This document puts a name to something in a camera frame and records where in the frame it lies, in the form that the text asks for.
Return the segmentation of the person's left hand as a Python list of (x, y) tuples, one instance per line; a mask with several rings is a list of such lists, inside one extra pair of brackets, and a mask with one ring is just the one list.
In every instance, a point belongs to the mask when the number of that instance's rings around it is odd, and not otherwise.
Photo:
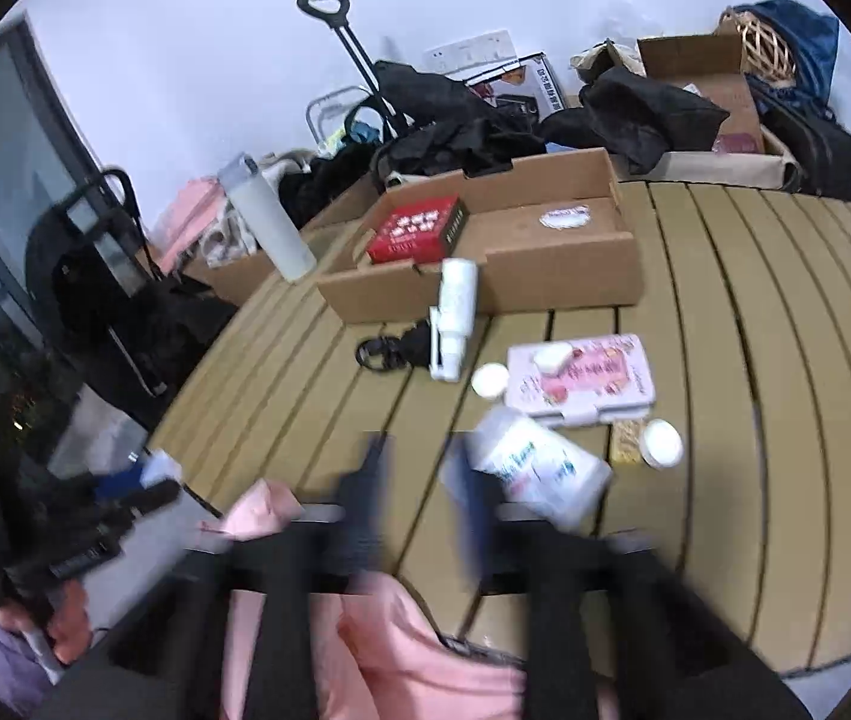
[[(34, 634), (38, 624), (19, 603), (7, 601), (0, 606), (0, 626), (14, 634)], [(51, 642), (51, 650), (63, 665), (71, 665), (84, 655), (92, 644), (92, 628), (87, 614), (87, 592), (78, 580), (67, 580), (61, 587), (58, 606), (44, 635)]]

